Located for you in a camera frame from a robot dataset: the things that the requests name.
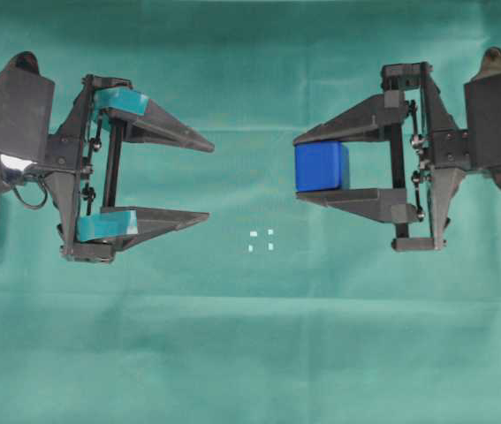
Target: green fabric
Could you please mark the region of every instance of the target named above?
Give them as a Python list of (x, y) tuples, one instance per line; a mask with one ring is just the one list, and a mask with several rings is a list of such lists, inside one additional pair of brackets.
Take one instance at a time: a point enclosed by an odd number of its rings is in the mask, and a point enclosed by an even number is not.
[[(462, 183), (439, 253), (293, 193), (292, 139), (377, 93), (381, 65), (431, 62), (463, 126), (491, 45), (501, 0), (0, 0), (0, 69), (36, 54), (51, 130), (92, 72), (216, 144), (123, 147), (118, 204), (211, 217), (111, 265), (62, 260), (51, 204), (2, 197), (0, 423), (501, 423), (492, 182)], [(353, 186), (388, 186), (387, 147), (350, 148)]]

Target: metal rod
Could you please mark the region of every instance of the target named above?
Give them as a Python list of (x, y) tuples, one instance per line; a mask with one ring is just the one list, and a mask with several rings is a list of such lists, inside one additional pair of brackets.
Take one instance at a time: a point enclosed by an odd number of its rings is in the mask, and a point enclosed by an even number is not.
[(417, 125), (417, 103), (412, 100), (409, 103), (409, 113), (411, 114), (411, 119), (413, 122), (413, 136), (419, 136), (419, 126)]
[(125, 124), (112, 121), (110, 126), (109, 152), (107, 154), (107, 170), (105, 173), (105, 187), (102, 193), (104, 207), (115, 206), (118, 185), (118, 164), (120, 162), (120, 149), (125, 134)]
[[(401, 124), (390, 125), (391, 179), (393, 188), (406, 188), (406, 170), (403, 160), (403, 132)], [(409, 237), (409, 224), (397, 223), (395, 233), (398, 239)]]

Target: black plastic part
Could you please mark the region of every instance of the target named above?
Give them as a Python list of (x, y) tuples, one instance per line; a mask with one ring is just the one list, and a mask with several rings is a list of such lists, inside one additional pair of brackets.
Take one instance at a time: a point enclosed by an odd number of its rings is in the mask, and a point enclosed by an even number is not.
[(102, 213), (123, 210), (136, 211), (138, 234), (105, 239), (104, 241), (113, 245), (116, 252), (124, 251), (170, 231), (184, 230), (197, 223), (207, 221), (209, 218), (207, 212), (136, 207), (101, 208)]
[(407, 91), (421, 86), (421, 64), (387, 64), (381, 74), (383, 91)]
[[(14, 57), (0, 72), (0, 155), (43, 163), (54, 83), (30, 72), (34, 68), (20, 58), (24, 55)], [(0, 161), (0, 193), (10, 185)]]
[(83, 79), (83, 89), (73, 101), (65, 121), (54, 134), (48, 136), (43, 165), (48, 168), (76, 172), (81, 169), (81, 158), (91, 117), (93, 75)]
[(146, 111), (141, 116), (112, 108), (108, 108), (105, 114), (112, 121), (127, 123), (123, 139), (127, 143), (163, 144), (207, 153), (215, 150), (215, 146), (202, 135), (181, 123), (152, 100), (148, 100)]
[(331, 207), (379, 223), (402, 225), (417, 222), (417, 209), (407, 203), (405, 188), (358, 188), (297, 192), (301, 201)]
[(467, 130), (430, 132), (429, 138), (430, 157), (436, 168), (473, 169), (470, 163)]
[[(390, 125), (387, 128), (390, 140), (391, 180), (393, 188), (406, 188), (406, 169), (403, 159), (403, 132), (401, 124)], [(407, 223), (396, 223), (395, 234), (397, 238), (409, 237)]]
[(330, 121), (301, 134), (293, 141), (297, 146), (324, 140), (386, 141), (383, 130), (402, 124), (409, 114), (409, 103), (399, 94), (395, 104), (386, 105), (385, 95), (373, 95)]
[(501, 73), (468, 82), (464, 92), (472, 165), (501, 166)]
[(115, 120), (110, 128), (109, 153), (107, 154), (107, 169), (105, 187), (102, 195), (102, 206), (113, 207), (117, 199), (118, 166), (120, 165), (120, 150), (123, 145), (125, 123)]

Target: blue block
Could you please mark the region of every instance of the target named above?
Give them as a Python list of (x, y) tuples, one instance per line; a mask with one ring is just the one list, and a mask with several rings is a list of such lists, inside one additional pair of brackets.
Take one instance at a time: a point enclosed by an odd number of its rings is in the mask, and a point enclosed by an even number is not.
[(298, 192), (350, 188), (348, 148), (339, 141), (296, 146), (295, 185)]

